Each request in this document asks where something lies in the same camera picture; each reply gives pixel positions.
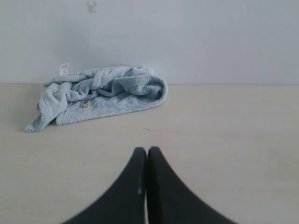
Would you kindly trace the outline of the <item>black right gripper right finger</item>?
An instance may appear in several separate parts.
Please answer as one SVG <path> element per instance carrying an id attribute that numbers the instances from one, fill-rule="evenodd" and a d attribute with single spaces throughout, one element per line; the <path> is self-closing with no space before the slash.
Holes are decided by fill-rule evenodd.
<path id="1" fill-rule="evenodd" d="M 148 151 L 147 209 L 150 224 L 233 224 L 197 197 L 177 176 L 159 147 Z"/>

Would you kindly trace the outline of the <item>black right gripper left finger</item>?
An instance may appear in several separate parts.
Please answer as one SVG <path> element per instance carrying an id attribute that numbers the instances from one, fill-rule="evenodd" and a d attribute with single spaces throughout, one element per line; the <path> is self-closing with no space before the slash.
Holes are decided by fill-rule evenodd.
<path id="1" fill-rule="evenodd" d="M 119 177 L 95 202 L 66 224 L 144 224 L 147 154 L 137 147 Z"/>

